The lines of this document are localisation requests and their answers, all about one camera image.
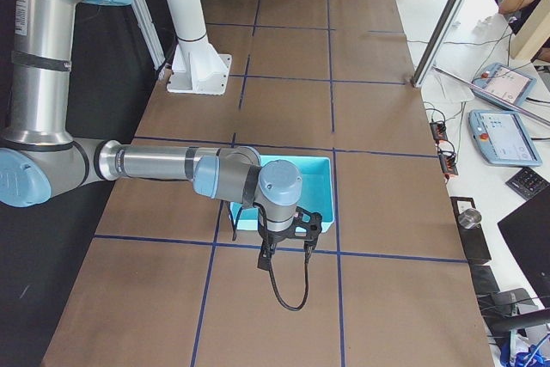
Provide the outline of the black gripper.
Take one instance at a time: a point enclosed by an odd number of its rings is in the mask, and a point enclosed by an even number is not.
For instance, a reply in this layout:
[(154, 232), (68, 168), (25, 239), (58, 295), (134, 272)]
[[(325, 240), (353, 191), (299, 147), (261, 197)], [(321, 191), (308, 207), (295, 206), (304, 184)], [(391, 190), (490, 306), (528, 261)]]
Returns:
[(275, 254), (277, 245), (284, 239), (279, 233), (272, 231), (262, 232), (260, 234), (262, 243), (257, 260), (257, 268), (263, 271), (271, 271), (272, 256)]

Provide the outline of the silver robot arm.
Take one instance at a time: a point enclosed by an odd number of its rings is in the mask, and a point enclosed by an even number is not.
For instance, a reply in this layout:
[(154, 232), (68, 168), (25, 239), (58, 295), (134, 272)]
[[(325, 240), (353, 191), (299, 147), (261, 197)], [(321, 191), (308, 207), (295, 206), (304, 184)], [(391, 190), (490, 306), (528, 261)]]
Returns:
[(9, 121), (1, 133), (1, 200), (27, 207), (100, 180), (188, 180), (194, 191), (258, 212), (258, 266), (279, 242), (311, 252), (320, 220), (298, 205), (303, 178), (286, 160), (262, 163), (250, 147), (136, 146), (74, 138), (65, 128), (76, 6), (132, 0), (16, 0)]

